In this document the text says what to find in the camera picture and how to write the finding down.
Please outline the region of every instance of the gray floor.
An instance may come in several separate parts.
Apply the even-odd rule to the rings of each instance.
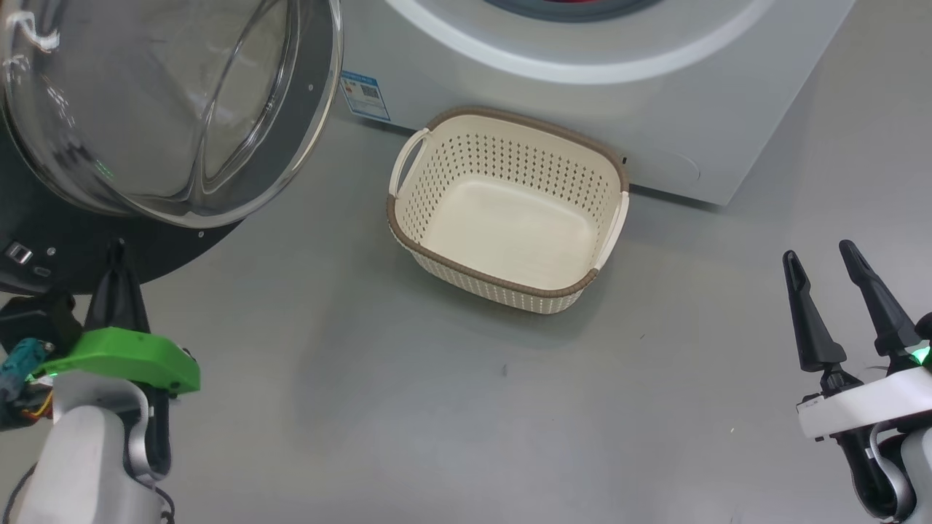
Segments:
[[[780,256],[800,254],[848,369],[881,377],[836,244],[932,310],[930,28],[923,0],[861,2],[733,203],[638,195],[555,317],[424,273],[385,223],[404,137],[341,109],[288,191],[144,289],[204,374],[172,413],[178,521],[870,522],[841,452],[796,422],[818,377]],[[0,435],[0,492],[47,430]]]

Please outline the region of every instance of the washing machine drum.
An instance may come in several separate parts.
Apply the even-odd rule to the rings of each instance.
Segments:
[[[547,21],[602,21],[631,14],[659,0],[487,0],[513,13]]]
[[[4,117],[99,214],[241,220],[295,176],[340,67],[338,0],[3,0]]]

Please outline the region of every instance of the energy label sticker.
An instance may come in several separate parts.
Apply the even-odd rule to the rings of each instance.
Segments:
[[[347,97],[349,109],[360,116],[391,122],[389,110],[382,100],[382,91],[378,82],[369,76],[357,75],[344,71],[340,79],[343,94]]]

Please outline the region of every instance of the green light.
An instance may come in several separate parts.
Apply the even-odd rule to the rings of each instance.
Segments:
[[[930,348],[925,346],[924,348],[919,348],[918,350],[912,352],[912,359],[918,362],[920,365],[925,362],[925,359],[929,356]]]

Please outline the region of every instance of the plastic basket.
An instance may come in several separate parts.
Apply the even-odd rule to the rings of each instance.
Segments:
[[[628,202],[624,166],[604,145],[532,118],[464,107],[404,145],[388,215],[395,238],[429,273],[548,314],[571,306],[596,278]]]

